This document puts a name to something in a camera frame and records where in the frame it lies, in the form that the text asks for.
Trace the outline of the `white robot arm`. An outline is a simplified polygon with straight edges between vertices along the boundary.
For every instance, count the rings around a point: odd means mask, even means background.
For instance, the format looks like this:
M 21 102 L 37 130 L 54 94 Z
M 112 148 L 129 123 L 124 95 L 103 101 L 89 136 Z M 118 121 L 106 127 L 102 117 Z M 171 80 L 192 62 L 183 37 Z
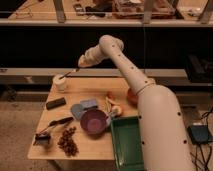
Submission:
M 120 39 L 104 35 L 95 47 L 80 56 L 78 67 L 111 59 L 138 96 L 141 146 L 147 171 L 195 171 L 176 95 L 146 76 L 123 54 L 123 48 Z

